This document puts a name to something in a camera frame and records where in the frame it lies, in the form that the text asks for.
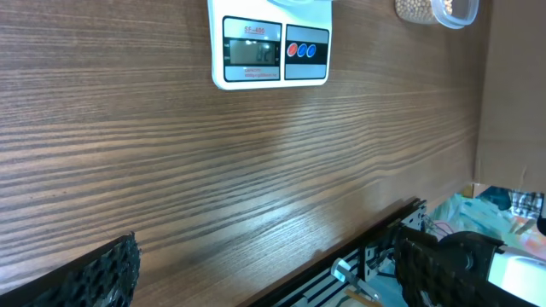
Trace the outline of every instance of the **white container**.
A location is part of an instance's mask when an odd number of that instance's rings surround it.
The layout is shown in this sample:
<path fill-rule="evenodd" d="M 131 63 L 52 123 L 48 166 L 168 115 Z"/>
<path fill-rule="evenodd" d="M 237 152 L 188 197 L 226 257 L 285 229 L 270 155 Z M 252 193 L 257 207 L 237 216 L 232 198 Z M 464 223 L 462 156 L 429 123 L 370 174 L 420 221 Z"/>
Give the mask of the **white container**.
<path fill-rule="evenodd" d="M 395 0 L 394 8 L 403 20 L 424 25 L 440 23 L 461 29 L 473 23 L 479 0 Z"/>

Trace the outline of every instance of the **brown wooden surface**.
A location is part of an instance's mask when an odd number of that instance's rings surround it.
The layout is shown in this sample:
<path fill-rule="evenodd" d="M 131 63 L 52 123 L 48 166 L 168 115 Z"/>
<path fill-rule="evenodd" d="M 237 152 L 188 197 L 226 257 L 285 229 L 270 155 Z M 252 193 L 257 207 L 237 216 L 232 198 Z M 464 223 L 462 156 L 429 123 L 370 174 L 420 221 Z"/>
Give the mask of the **brown wooden surface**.
<path fill-rule="evenodd" d="M 326 85 L 225 92 L 204 0 L 1 1 L 0 293 L 132 230 L 133 305 L 248 303 L 459 190 L 486 14 L 450 31 L 392 6 L 334 3 Z"/>

